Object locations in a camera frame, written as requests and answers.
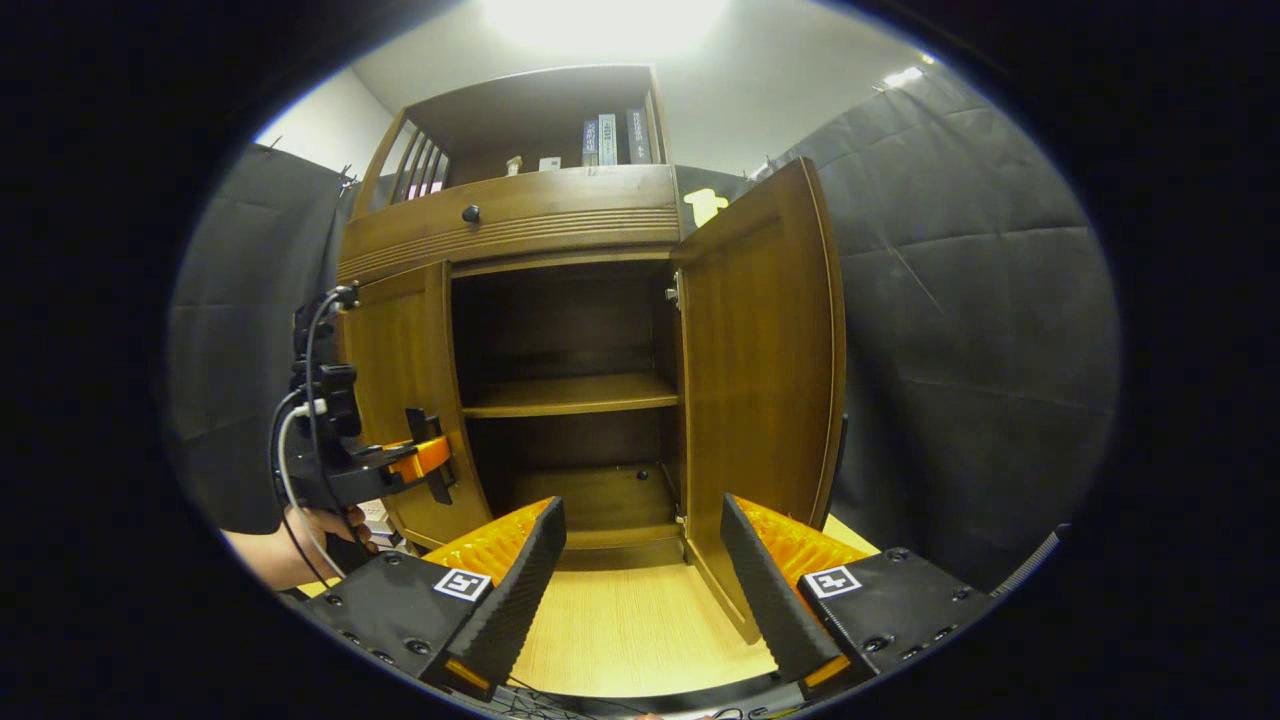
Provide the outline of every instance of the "drawer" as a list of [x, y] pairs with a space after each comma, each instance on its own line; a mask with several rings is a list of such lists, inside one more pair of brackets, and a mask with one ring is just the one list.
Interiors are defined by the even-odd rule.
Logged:
[[[479, 222], [462, 219], [470, 205]], [[495, 178], [347, 223], [338, 282], [361, 284], [451, 260], [680, 242], [671, 165], [568, 168]]]

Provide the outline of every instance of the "human hand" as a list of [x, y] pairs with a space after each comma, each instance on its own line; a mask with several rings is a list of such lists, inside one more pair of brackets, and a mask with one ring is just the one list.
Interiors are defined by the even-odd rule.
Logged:
[[[347, 521], [355, 528], [356, 534], [365, 543], [365, 547], [370, 552], [378, 552], [378, 546], [370, 542], [372, 530], [364, 524], [365, 514], [360, 507], [352, 506], [347, 509]], [[302, 552], [311, 561], [311, 565], [315, 566], [316, 571], [324, 575], [325, 579], [338, 577], [338, 571], [325, 562], [320, 551], [311, 542], [311, 538], [307, 537], [305, 525], [310, 525], [312, 534], [315, 534], [320, 544], [326, 544], [325, 533], [333, 533], [347, 541], [352, 539], [351, 533], [343, 527], [340, 518], [325, 510], [307, 507], [303, 507], [301, 511], [289, 507], [284, 512], [284, 521], [269, 536], [248, 536], [225, 530], [223, 536], [259, 579], [270, 585], [271, 589], [282, 591], [296, 588], [316, 579], [315, 574], [311, 573], [311, 568], [307, 568], [306, 561], [298, 555], [298, 548], [293, 546], [293, 541], [289, 539], [289, 529], [293, 530], [298, 546], [302, 547]]]

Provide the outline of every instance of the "orange clamp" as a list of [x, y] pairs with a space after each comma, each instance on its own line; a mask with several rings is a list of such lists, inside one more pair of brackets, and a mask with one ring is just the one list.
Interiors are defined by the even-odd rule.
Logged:
[[399, 473], [404, 484], [415, 483], [449, 459], [449, 439], [444, 436], [417, 443], [417, 452], [392, 462], [390, 471]]

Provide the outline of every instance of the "cabinet door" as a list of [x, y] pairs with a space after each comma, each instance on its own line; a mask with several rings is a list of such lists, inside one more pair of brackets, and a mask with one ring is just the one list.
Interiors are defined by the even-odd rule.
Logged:
[[759, 637], [719, 538], [726, 492], [822, 528], [840, 446], [845, 306], [826, 200], [796, 160], [695, 231], [680, 272], [686, 547]]
[[383, 500], [401, 533], [436, 547], [493, 519], [476, 480], [453, 364], [449, 264], [435, 263], [364, 287], [342, 323], [346, 360], [356, 366], [364, 441], [410, 439], [406, 407], [439, 415], [457, 484], [442, 505], [425, 484]]

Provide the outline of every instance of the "door hinge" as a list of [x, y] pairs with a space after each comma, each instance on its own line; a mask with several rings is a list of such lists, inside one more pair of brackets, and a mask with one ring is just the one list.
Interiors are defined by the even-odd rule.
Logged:
[[676, 305], [676, 310], [680, 310], [680, 270], [676, 270], [671, 275], [672, 287], [668, 287], [664, 292], [667, 300]]

